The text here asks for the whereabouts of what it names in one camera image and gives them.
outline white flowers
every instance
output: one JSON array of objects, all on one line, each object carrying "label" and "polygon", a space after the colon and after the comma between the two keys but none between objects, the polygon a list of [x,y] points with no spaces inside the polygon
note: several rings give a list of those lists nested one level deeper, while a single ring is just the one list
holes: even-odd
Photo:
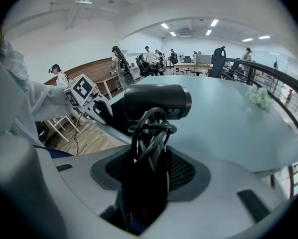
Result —
[{"label": "white flowers", "polygon": [[257,104],[264,110],[268,110],[271,106],[272,99],[268,96],[268,91],[265,88],[257,88],[256,85],[252,85],[247,92],[249,99]]}]

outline fluorescent light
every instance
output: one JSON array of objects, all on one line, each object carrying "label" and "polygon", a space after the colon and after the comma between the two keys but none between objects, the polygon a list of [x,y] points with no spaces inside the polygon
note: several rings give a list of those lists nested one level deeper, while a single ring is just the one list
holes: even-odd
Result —
[{"label": "fluorescent light", "polygon": [[214,19],[211,26],[215,26],[218,23],[218,21],[219,21],[218,19]]},{"label": "fluorescent light", "polygon": [[259,39],[263,40],[263,39],[270,39],[269,35],[265,35],[265,36],[260,36]]},{"label": "fluorescent light", "polygon": [[162,23],[161,26],[163,26],[165,29],[169,28],[165,23]]},{"label": "fluorescent light", "polygon": [[249,41],[253,41],[253,39],[252,38],[249,38],[249,39],[244,39],[244,40],[242,40],[243,42],[249,42]]}]

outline wooden floor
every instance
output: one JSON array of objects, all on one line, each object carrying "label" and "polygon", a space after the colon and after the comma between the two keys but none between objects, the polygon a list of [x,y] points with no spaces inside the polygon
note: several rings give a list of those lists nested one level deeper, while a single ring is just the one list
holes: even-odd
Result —
[{"label": "wooden floor", "polygon": [[[175,70],[173,69],[167,69],[164,74],[173,75],[173,71],[175,72]],[[181,73],[181,75],[193,76],[193,74],[190,72]],[[112,92],[112,96],[114,97],[120,92],[121,91]],[[74,140],[74,132],[75,132],[74,127],[68,123],[65,126],[65,129],[66,131],[64,131],[62,128],[60,128],[59,130],[70,141],[69,143],[67,143],[59,134],[55,133],[51,137],[49,144],[46,147],[62,150],[72,155],[76,155],[77,144]],[[77,133],[77,140],[79,144],[78,154],[81,155],[82,151],[86,148],[87,144],[90,141],[102,136],[103,133],[100,129],[97,128],[97,126],[95,126],[93,123],[90,123],[89,121],[83,126],[79,125],[78,129],[80,130],[80,132]],[[106,136],[102,136],[101,138],[95,140],[88,146],[88,148],[84,152],[84,155],[101,151],[101,150],[114,148],[114,147],[116,146],[112,142],[110,142],[110,140]]]}]

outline metal railing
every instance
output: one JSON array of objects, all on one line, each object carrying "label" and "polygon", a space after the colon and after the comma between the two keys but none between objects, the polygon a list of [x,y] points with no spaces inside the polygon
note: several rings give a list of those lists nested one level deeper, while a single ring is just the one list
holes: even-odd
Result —
[{"label": "metal railing", "polygon": [[[298,115],[298,80],[278,71],[274,68],[240,59],[227,58],[226,62],[235,63],[235,67],[225,65],[223,67],[221,78],[247,85],[256,84],[258,87],[264,87],[268,90],[269,96],[277,102],[287,113],[295,127],[298,130],[298,120],[294,114]],[[291,98],[285,95],[285,89],[293,89]],[[288,166],[290,175],[290,198],[294,196],[294,172],[293,167]],[[271,186],[275,185],[275,177],[271,175]]]}]

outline light blue table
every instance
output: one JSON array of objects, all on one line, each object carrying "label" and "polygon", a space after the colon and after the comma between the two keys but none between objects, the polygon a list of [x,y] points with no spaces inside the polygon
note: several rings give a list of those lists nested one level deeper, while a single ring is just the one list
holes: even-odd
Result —
[{"label": "light blue table", "polygon": [[[170,121],[178,131],[170,136],[168,145],[198,161],[210,155],[251,172],[280,169],[298,161],[298,144],[291,129],[274,107],[264,111],[246,98],[248,86],[244,84],[194,76],[154,76],[137,84],[179,84],[189,90],[192,108],[187,117]],[[130,137],[114,128],[96,124],[117,140],[131,143]]]}]

